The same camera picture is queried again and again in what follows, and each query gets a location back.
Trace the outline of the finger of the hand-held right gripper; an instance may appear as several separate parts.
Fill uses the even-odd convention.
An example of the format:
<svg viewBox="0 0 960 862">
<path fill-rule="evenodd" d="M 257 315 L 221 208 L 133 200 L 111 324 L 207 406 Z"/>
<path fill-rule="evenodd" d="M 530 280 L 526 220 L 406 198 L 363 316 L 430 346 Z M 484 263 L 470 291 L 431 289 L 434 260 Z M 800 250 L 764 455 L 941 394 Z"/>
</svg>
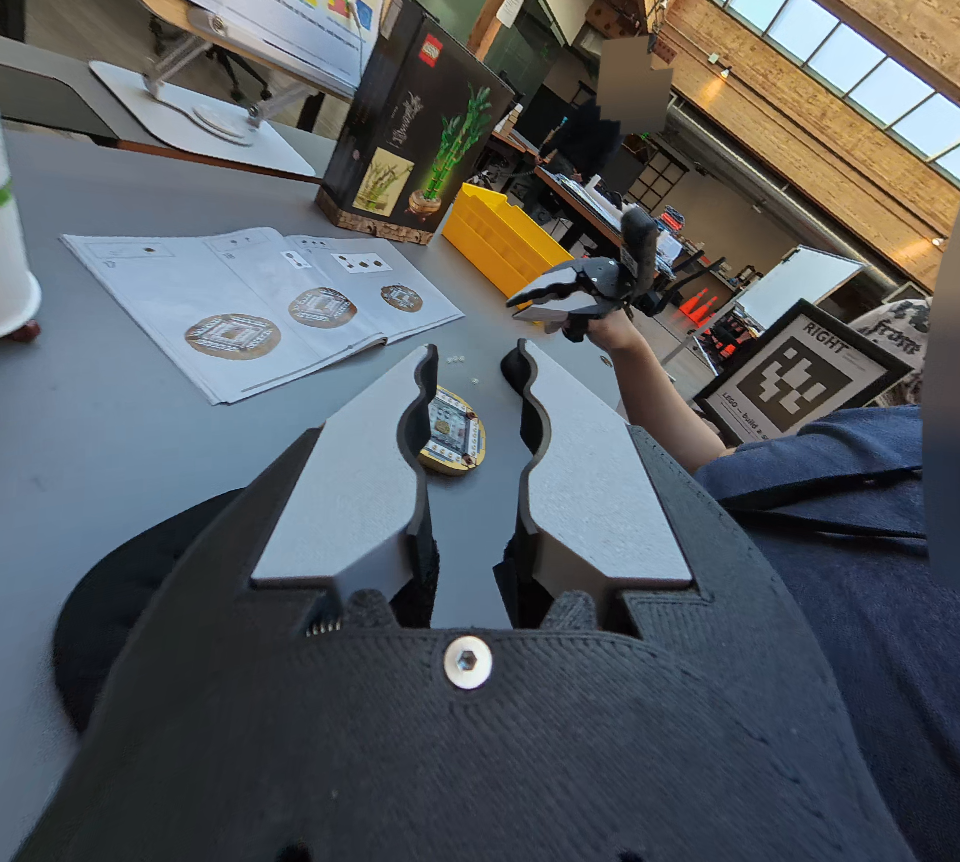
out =
<svg viewBox="0 0 960 862">
<path fill-rule="evenodd" d="M 570 307 L 572 302 L 526 302 L 512 307 L 514 320 L 539 324 L 547 333 L 561 330 L 565 335 L 586 335 L 592 321 L 602 319 L 602 305 L 588 302 Z"/>
<path fill-rule="evenodd" d="M 581 309 L 596 304 L 591 259 L 572 259 L 547 270 L 506 301 L 511 309 Z"/>
</svg>

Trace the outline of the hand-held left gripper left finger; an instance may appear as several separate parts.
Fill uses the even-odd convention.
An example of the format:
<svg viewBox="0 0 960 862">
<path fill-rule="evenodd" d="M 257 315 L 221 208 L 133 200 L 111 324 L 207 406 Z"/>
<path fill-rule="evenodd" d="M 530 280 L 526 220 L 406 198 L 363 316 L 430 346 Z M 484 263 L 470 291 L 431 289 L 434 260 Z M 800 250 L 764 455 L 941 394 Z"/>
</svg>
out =
<svg viewBox="0 0 960 862">
<path fill-rule="evenodd" d="M 421 345 L 323 424 L 250 580 L 320 589 L 337 606 L 376 590 L 404 627 L 428 627 L 440 557 L 426 473 L 439 354 Z"/>
</svg>

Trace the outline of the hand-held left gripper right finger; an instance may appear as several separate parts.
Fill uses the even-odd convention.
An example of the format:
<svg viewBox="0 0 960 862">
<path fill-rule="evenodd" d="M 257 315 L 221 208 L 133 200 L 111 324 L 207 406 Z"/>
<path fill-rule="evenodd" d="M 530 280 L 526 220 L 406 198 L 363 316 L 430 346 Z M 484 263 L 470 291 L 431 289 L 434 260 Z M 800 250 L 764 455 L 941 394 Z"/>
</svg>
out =
<svg viewBox="0 0 960 862">
<path fill-rule="evenodd" d="M 513 627 L 539 627 L 568 592 L 600 621 L 625 592 L 692 592 L 692 571 L 626 421 L 529 339 L 502 359 L 521 398 L 520 474 L 495 580 Z"/>
</svg>

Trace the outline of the round tan lego base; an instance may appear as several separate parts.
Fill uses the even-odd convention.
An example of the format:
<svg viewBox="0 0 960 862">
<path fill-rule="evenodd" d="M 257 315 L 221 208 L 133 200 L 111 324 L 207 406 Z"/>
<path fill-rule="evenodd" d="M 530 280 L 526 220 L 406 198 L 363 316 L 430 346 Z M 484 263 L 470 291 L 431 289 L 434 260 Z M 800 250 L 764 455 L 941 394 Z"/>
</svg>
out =
<svg viewBox="0 0 960 862">
<path fill-rule="evenodd" d="M 484 461 L 487 437 L 474 409 L 449 389 L 438 386 L 428 406 L 429 438 L 418 455 L 427 469 L 464 475 Z"/>
</svg>

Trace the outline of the person's right forearm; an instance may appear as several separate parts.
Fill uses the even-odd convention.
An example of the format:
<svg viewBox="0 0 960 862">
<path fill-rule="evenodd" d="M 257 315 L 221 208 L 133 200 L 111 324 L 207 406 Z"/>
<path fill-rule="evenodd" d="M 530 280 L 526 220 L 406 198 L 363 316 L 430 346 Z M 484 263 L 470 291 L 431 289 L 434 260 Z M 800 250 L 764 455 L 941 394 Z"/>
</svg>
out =
<svg viewBox="0 0 960 862">
<path fill-rule="evenodd" d="M 684 470 L 695 473 L 734 453 L 685 402 L 636 331 L 628 341 L 605 342 L 602 349 L 615 369 L 630 424 L 644 429 Z"/>
</svg>

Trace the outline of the black lego set box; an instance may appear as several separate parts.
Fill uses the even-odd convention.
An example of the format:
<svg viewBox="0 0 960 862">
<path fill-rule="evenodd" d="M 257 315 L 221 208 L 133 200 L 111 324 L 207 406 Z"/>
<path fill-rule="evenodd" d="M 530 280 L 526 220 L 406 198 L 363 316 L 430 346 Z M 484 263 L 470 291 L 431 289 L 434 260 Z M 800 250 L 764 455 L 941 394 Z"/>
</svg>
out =
<svg viewBox="0 0 960 862">
<path fill-rule="evenodd" d="M 391 0 L 316 202 L 336 227 L 428 244 L 489 136 L 510 84 L 414 0 Z"/>
</svg>

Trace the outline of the open lego instruction booklet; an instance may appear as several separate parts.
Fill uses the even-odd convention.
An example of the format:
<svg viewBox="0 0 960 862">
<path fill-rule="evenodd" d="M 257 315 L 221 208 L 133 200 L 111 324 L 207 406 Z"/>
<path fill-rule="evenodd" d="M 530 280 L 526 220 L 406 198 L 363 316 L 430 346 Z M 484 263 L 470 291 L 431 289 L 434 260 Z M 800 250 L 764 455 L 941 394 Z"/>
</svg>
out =
<svg viewBox="0 0 960 862">
<path fill-rule="evenodd" d="M 212 404 L 464 316 L 385 239 L 267 227 L 61 239 Z"/>
</svg>

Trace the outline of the person's right hand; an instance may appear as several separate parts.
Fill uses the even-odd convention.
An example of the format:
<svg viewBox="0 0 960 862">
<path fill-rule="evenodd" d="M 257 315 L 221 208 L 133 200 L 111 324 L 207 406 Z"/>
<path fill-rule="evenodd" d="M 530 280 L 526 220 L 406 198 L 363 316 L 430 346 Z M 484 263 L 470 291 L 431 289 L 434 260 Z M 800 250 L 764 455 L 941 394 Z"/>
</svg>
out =
<svg viewBox="0 0 960 862">
<path fill-rule="evenodd" d="M 609 357 L 636 350 L 643 337 L 623 309 L 586 322 L 586 336 Z"/>
</svg>

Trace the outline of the stack of yellow bins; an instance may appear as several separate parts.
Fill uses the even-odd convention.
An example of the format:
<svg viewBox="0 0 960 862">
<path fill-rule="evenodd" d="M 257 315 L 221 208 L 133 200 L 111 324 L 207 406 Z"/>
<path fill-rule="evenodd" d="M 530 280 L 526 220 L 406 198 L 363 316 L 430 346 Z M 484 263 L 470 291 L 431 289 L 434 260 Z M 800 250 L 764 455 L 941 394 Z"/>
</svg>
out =
<svg viewBox="0 0 960 862">
<path fill-rule="evenodd" d="M 463 184 L 441 235 L 505 297 L 572 256 L 503 193 Z"/>
</svg>

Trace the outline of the white whiteboard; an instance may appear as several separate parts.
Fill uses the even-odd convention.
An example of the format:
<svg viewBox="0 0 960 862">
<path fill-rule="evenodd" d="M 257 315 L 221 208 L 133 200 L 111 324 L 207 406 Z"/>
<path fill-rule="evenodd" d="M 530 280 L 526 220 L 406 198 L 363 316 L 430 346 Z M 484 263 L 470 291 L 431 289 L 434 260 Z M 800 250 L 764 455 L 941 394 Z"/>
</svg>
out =
<svg viewBox="0 0 960 862">
<path fill-rule="evenodd" d="M 734 305 L 766 330 L 798 301 L 818 304 L 863 269 L 863 263 L 845 256 L 798 247 L 744 289 Z"/>
</svg>

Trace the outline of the black framed tag sign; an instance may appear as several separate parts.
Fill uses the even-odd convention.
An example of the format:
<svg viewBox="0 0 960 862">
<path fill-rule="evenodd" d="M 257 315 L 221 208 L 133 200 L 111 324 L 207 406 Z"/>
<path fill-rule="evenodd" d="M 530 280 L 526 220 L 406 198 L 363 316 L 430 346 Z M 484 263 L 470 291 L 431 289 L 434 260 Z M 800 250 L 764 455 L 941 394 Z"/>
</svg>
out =
<svg viewBox="0 0 960 862">
<path fill-rule="evenodd" d="M 839 409 L 859 408 L 911 367 L 806 300 L 735 354 L 692 398 L 735 446 L 795 434 Z"/>
</svg>

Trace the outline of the black cloth pad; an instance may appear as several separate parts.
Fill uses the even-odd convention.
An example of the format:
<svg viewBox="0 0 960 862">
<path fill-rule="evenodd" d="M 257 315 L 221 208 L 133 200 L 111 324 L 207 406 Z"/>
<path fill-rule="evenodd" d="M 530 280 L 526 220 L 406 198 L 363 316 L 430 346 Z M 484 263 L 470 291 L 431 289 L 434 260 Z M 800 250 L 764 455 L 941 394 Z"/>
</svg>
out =
<svg viewBox="0 0 960 862">
<path fill-rule="evenodd" d="M 54 627 L 52 669 L 78 736 L 140 616 L 198 535 L 241 494 L 213 496 L 150 527 L 104 556 L 69 594 Z"/>
</svg>

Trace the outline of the person's navy shirt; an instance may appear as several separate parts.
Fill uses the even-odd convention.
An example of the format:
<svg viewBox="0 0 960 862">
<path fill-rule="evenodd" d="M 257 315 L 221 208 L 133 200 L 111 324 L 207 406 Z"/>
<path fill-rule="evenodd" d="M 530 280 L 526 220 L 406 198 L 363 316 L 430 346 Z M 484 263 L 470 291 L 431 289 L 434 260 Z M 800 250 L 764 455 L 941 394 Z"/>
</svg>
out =
<svg viewBox="0 0 960 862">
<path fill-rule="evenodd" d="M 695 479 L 783 580 L 918 860 L 959 858 L 959 601 L 930 568 L 918 405 L 838 410 Z"/>
</svg>

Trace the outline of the white display stand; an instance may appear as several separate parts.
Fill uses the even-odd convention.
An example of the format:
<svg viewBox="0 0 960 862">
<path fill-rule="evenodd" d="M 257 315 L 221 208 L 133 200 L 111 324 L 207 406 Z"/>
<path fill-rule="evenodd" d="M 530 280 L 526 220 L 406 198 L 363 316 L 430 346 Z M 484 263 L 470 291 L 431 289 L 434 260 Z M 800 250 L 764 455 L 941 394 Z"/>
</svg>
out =
<svg viewBox="0 0 960 862">
<path fill-rule="evenodd" d="M 210 49 L 267 47 L 229 16 L 191 5 L 186 17 L 187 32 L 142 72 L 104 61 L 89 62 L 90 72 L 150 136 L 179 154 L 307 181 L 319 179 L 322 171 L 271 122 L 306 99 L 311 85 L 295 71 L 281 89 L 267 88 L 266 99 L 247 104 L 175 85 L 174 76 Z"/>
</svg>

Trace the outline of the white green-striped paper cup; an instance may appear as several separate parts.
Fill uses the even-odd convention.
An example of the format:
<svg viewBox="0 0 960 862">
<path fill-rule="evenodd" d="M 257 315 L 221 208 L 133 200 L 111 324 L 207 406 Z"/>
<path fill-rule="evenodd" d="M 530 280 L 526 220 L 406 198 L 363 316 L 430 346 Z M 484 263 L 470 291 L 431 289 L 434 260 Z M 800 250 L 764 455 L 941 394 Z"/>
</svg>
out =
<svg viewBox="0 0 960 862">
<path fill-rule="evenodd" d="M 27 256 L 5 137 L 1 137 L 1 338 L 34 341 L 41 333 L 36 319 L 41 287 Z"/>
</svg>

